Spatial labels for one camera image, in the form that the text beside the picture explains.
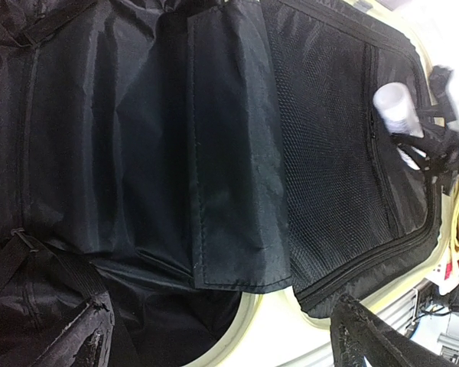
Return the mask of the pale green hard-shell suitcase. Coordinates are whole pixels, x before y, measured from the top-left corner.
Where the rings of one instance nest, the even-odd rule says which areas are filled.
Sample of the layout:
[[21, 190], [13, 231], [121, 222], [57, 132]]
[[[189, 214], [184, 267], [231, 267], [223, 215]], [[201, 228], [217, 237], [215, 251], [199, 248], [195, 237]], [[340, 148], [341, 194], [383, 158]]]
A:
[[0, 1], [0, 366], [93, 296], [107, 366], [218, 366], [257, 294], [330, 322], [418, 269], [459, 174], [373, 96], [442, 126], [430, 73], [343, 1]]

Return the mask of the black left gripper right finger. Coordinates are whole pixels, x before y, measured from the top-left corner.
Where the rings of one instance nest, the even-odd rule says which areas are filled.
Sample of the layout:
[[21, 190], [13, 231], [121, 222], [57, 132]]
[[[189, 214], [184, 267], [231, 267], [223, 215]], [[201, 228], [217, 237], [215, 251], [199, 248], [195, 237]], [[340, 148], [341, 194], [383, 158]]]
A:
[[335, 366], [452, 366], [394, 330], [349, 295], [340, 297], [330, 317]]

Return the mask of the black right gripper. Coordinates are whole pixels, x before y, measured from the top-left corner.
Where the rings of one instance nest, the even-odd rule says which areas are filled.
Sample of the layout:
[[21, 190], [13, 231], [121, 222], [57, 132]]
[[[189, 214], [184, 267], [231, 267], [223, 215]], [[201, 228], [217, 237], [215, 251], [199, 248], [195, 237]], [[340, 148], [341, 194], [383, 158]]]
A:
[[433, 67], [429, 87], [437, 104], [430, 116], [442, 118], [442, 126], [428, 123], [423, 137], [393, 134], [393, 142], [430, 178], [459, 174], [459, 73], [444, 66]]

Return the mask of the white small bottle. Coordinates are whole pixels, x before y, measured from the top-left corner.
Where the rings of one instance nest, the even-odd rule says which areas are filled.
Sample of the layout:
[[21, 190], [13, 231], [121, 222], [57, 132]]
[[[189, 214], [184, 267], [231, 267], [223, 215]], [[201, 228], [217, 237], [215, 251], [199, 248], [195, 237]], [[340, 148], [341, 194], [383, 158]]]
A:
[[390, 135], [410, 135], [423, 138], [409, 88], [403, 83], [387, 83], [374, 93], [373, 105]]

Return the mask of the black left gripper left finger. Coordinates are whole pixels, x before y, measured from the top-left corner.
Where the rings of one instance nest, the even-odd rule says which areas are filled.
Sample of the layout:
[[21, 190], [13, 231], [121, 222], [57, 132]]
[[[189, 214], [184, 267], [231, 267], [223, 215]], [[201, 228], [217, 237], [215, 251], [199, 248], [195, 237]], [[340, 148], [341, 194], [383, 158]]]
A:
[[107, 366], [114, 329], [108, 296], [93, 296], [40, 336], [12, 350], [8, 366]]

